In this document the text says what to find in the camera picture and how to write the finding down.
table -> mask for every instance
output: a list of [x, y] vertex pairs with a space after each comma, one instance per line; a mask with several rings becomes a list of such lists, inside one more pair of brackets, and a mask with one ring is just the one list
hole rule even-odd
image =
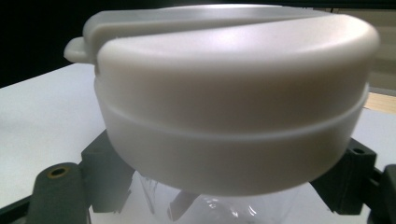
[[364, 107], [384, 113], [396, 114], [396, 97], [370, 92]]
[[[105, 129], [93, 91], [93, 67], [72, 64], [0, 90], [0, 207], [32, 193], [36, 175], [80, 152]], [[364, 109], [353, 137], [378, 153], [377, 168], [396, 163], [396, 115]], [[332, 214], [309, 184], [299, 188], [285, 224], [365, 223]], [[92, 214], [92, 223], [155, 223], [138, 181], [123, 214]]]

clear plastic container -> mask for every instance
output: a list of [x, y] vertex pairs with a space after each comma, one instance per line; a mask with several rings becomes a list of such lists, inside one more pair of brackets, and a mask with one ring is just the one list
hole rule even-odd
[[248, 197], [189, 193], [140, 176], [148, 207], [162, 224], [277, 224], [287, 216], [298, 188]]

